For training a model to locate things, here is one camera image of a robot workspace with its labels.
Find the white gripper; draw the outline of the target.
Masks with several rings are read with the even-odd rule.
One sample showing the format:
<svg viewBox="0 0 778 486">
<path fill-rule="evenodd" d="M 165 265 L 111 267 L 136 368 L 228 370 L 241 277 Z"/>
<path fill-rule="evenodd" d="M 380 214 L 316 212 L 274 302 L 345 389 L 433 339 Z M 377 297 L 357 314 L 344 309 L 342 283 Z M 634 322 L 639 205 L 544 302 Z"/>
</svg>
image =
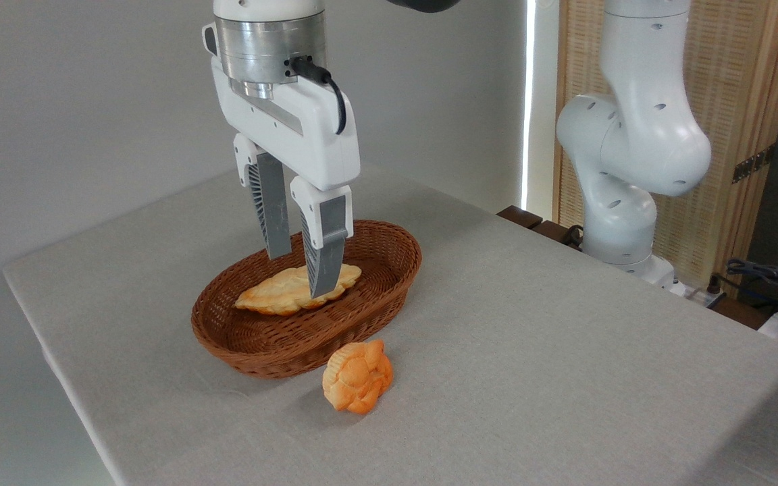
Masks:
<svg viewBox="0 0 778 486">
<path fill-rule="evenodd" d="M 240 132 L 234 137 L 238 177 L 250 191 L 268 258 L 292 251 L 284 164 L 299 175 L 290 190 L 301 210 L 311 296 L 332 292 L 346 239 L 354 235 L 351 190 L 345 185 L 361 169 L 349 100 L 342 99 L 346 125 L 336 134 L 338 102 L 330 87 L 297 77 L 273 85 L 271 98 L 260 99 L 244 95 L 243 84 L 224 73 L 219 55 L 213 56 L 212 73 L 226 122 Z"/>
</svg>

